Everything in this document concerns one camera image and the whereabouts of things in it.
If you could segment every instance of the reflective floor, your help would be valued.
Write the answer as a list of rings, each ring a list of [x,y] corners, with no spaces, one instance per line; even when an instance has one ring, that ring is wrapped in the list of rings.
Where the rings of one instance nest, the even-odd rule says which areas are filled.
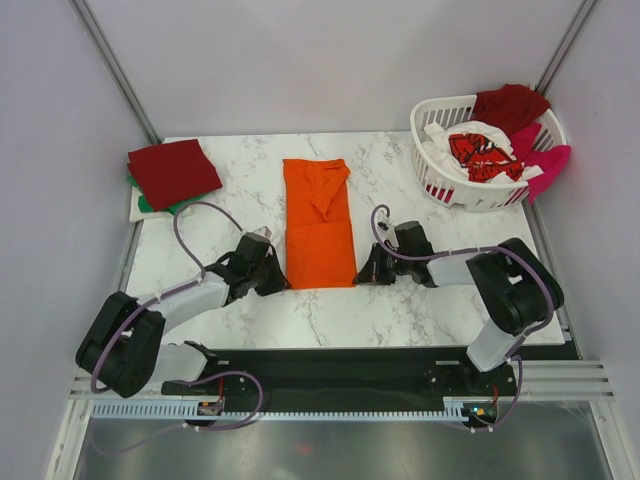
[[[103,449],[175,422],[92,420]],[[588,404],[520,404],[494,433],[437,423],[264,421],[229,432],[178,429],[127,454],[85,440],[76,479],[610,479]]]

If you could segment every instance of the white cloth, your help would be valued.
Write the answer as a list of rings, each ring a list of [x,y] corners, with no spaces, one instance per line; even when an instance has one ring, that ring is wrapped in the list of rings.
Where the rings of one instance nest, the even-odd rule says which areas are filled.
[[[471,121],[459,123],[447,130],[434,122],[429,125],[425,125],[424,131],[429,136],[428,139],[422,142],[422,146],[427,152],[427,155],[429,155],[431,160],[438,165],[438,167],[462,180],[469,180],[469,171],[466,168],[462,168],[458,159],[451,154],[449,137],[453,134],[476,133],[482,135],[493,142],[497,147],[500,147],[507,155],[515,160],[509,137],[507,137],[507,135],[499,128],[492,127],[484,122]],[[529,180],[542,173],[544,172],[537,165],[534,167],[525,167],[524,172],[518,181]],[[506,172],[501,172],[486,183],[506,185],[515,182],[506,174]]]

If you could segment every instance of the dark red cloth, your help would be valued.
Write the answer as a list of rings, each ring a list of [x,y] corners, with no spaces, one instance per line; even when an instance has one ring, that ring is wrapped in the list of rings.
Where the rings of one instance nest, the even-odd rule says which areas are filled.
[[[524,170],[521,161],[512,159],[484,135],[454,133],[449,136],[449,146],[460,165],[468,169],[472,182],[484,183],[502,172],[517,181]]]
[[[478,93],[473,119],[513,135],[530,125],[549,106],[546,98],[524,85],[505,85],[499,90]]]
[[[216,168],[197,140],[129,152],[129,172],[154,210],[222,188]]]

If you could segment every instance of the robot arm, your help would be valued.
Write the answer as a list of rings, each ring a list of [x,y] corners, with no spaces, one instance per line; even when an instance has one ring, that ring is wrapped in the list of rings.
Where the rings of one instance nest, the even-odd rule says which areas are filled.
[[[189,284],[196,286],[186,288]],[[260,296],[291,288],[282,274],[269,240],[246,233],[234,252],[205,268],[205,274],[176,285],[176,293],[145,308],[131,328],[117,339],[98,373],[98,379],[120,396],[139,392],[152,380],[191,380],[202,373],[208,358],[193,343],[160,345],[164,334],[193,317],[224,307],[244,297],[250,289]],[[141,305],[159,295],[134,298],[124,292],[110,295],[76,353],[76,363],[93,373],[123,322]]]
[[[524,340],[530,327],[545,320],[548,306],[544,293],[532,276],[504,251],[511,252],[533,269],[548,290],[554,310],[564,303],[562,289],[536,256],[518,238],[509,239],[494,251],[477,252],[440,258],[433,251],[422,226],[405,222],[390,232],[387,224],[378,224],[387,232],[385,246],[400,256],[429,257],[433,260],[400,259],[380,243],[372,247],[369,259],[356,276],[356,284],[390,285],[397,275],[411,275],[416,283],[429,288],[447,285],[475,285],[489,312],[478,337],[467,347],[461,359],[464,378],[469,391],[486,383],[494,371],[504,366],[506,357]]]

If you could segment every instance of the pink cloth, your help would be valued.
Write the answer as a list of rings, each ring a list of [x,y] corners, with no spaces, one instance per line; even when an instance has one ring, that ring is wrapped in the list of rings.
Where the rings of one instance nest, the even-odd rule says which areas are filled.
[[[549,188],[569,161],[571,147],[558,145],[546,152],[531,151],[524,164],[527,167],[538,165],[544,173],[529,180],[529,203],[533,203],[538,195]]]
[[[527,158],[527,155],[529,155],[529,152],[533,149],[533,144],[541,129],[541,124],[532,123],[509,137],[511,148],[513,148],[513,155],[518,160],[522,161]]]
[[[571,147],[567,145],[558,145],[546,152],[534,151],[533,144],[541,128],[542,125],[539,123],[532,123],[509,137],[515,157],[518,160],[524,160],[525,167],[537,165],[544,172],[528,180],[529,203],[533,203],[538,195],[555,182],[556,177],[567,165],[571,154]]]

